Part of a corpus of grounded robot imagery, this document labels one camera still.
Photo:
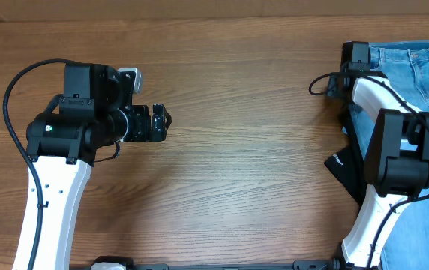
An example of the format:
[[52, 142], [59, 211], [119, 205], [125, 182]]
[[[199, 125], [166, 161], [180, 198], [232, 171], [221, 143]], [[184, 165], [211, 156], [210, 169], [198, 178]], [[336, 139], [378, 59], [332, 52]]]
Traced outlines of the light blue denim jeans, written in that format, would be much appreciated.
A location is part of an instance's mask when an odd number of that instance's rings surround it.
[[429, 41], [372, 43], [350, 116], [366, 194], [340, 246], [346, 269], [429, 269]]

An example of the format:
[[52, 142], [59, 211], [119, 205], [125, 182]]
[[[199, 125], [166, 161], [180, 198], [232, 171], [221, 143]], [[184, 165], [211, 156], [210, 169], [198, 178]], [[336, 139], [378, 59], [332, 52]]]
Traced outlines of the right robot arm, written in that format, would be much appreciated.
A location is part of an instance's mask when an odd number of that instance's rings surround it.
[[367, 191], [340, 251], [343, 269], [377, 269], [380, 253], [410, 203], [429, 188], [429, 112], [403, 99], [371, 69], [368, 43], [343, 45], [341, 86], [375, 126], [364, 159]]

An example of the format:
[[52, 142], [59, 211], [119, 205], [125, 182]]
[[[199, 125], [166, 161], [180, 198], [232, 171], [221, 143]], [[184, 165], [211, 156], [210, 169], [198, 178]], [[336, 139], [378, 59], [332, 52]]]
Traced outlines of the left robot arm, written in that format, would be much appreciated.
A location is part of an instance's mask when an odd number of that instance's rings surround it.
[[74, 229], [98, 149], [121, 143], [162, 142], [172, 117], [162, 103], [135, 105], [143, 75], [136, 67], [62, 60], [64, 91], [55, 95], [26, 129], [23, 145], [11, 124], [11, 92], [29, 71], [20, 71], [2, 102], [4, 123], [28, 167], [28, 197], [14, 269], [69, 269]]

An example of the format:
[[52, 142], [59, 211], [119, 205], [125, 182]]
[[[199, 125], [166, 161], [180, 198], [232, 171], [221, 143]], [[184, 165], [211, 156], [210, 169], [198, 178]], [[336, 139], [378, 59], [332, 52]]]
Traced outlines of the black garment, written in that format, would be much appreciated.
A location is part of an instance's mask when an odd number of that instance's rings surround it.
[[338, 119], [346, 131], [348, 145], [329, 157], [324, 165], [358, 205], [362, 206], [367, 190], [364, 179], [364, 160], [348, 106], [342, 109]]

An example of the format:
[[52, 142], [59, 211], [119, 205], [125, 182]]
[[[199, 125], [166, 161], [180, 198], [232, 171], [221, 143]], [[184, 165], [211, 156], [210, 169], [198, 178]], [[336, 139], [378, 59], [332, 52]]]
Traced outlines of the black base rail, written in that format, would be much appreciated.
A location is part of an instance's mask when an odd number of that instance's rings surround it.
[[99, 256], [87, 265], [70, 265], [69, 270], [127, 269], [127, 270], [341, 270], [346, 264], [338, 258], [303, 259], [291, 263], [225, 264], [225, 265], [167, 265], [136, 264], [123, 256]]

